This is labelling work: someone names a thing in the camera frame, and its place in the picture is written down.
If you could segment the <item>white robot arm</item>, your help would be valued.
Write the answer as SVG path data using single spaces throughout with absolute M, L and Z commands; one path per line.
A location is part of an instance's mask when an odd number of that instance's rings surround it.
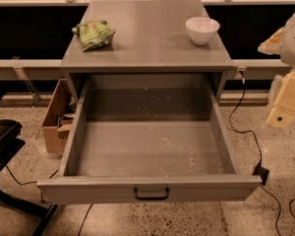
M 284 27 L 260 44 L 258 51 L 267 55 L 277 54 L 282 63 L 292 68 L 281 80 L 281 87 L 266 119 L 272 128 L 282 129 L 295 118 L 295 13 Z

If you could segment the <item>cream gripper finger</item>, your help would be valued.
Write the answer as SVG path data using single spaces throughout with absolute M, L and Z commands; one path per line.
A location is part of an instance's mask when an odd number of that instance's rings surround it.
M 266 124 L 274 129 L 286 128 L 295 119 L 295 69 L 281 79 L 281 85 Z
M 270 38 L 258 47 L 258 51 L 266 55 L 279 55 L 283 28 L 278 29 Z

